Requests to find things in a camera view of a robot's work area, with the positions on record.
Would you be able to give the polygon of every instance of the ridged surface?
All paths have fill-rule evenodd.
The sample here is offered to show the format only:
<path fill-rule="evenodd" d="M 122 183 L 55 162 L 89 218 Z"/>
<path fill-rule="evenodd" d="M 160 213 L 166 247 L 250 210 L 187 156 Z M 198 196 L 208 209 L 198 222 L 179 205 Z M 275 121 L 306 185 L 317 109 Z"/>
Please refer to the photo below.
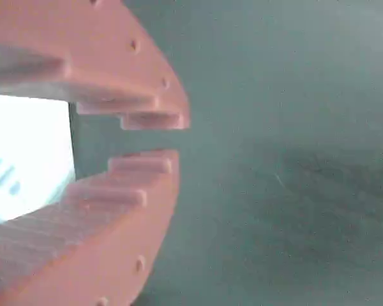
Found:
<path fill-rule="evenodd" d="M 169 225 L 177 163 L 170 150 L 115 157 L 60 203 L 0 225 L 0 305 L 94 305 L 102 296 L 129 305 Z"/>
<path fill-rule="evenodd" d="M 0 94 L 74 102 L 125 129 L 187 128 L 164 55 L 119 0 L 97 2 L 0 1 Z"/>

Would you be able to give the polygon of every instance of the pink 3d-printed part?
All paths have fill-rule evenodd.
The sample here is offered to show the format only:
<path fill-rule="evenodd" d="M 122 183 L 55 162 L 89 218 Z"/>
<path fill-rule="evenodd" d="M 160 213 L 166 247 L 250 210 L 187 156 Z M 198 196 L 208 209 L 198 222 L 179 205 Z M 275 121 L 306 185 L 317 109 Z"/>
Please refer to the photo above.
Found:
<path fill-rule="evenodd" d="M 0 94 L 76 102 L 125 129 L 182 129 L 187 97 L 120 0 L 0 0 Z"/>
<path fill-rule="evenodd" d="M 174 211 L 175 151 L 115 157 L 56 204 L 0 225 L 0 305 L 129 305 Z"/>
<path fill-rule="evenodd" d="M 180 81 L 120 0 L 1 0 L 0 94 L 73 102 L 125 129 L 190 123 Z M 0 306 L 131 304 L 178 189 L 175 151 L 113 157 L 59 203 L 1 224 Z"/>

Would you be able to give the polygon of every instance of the stepped teeth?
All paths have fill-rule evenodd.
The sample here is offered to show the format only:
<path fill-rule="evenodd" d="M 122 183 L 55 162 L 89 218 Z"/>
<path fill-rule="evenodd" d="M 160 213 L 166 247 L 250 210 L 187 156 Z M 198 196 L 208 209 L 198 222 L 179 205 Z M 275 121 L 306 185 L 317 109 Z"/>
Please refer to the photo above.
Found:
<path fill-rule="evenodd" d="M 123 93 L 113 99 L 97 102 L 77 103 L 77 113 L 81 115 L 110 115 L 132 112 L 153 112 L 158 107 L 158 98 L 145 95 Z"/>
<path fill-rule="evenodd" d="M 144 206 L 147 200 L 145 187 L 147 186 L 137 185 L 135 178 L 119 180 L 106 175 L 95 175 L 70 184 L 64 192 L 64 198 Z"/>

